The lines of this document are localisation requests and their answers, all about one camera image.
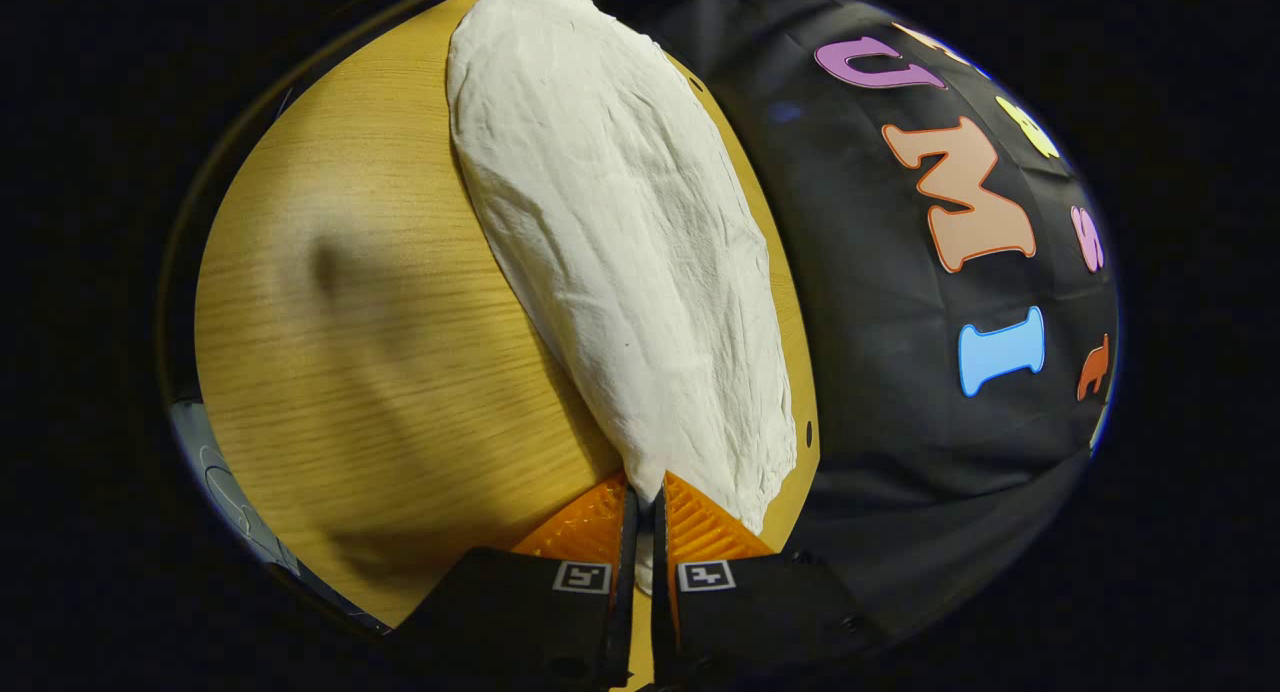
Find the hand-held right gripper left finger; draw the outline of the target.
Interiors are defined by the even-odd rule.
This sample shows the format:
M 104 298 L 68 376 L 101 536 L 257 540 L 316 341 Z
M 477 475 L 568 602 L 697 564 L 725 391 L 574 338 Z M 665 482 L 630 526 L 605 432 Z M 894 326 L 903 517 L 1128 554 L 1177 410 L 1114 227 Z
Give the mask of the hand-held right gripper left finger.
M 401 623 L 402 657 L 433 689 L 625 687 L 636 527 L 617 473 L 512 549 L 470 549 Z

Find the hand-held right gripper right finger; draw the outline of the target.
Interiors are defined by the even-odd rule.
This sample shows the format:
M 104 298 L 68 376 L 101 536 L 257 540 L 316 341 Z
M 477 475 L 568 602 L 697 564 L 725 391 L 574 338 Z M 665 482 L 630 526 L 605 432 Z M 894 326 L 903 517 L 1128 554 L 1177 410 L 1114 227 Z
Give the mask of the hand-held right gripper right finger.
M 655 501 L 658 689 L 838 689 L 883 631 L 820 556 L 773 551 L 678 475 Z

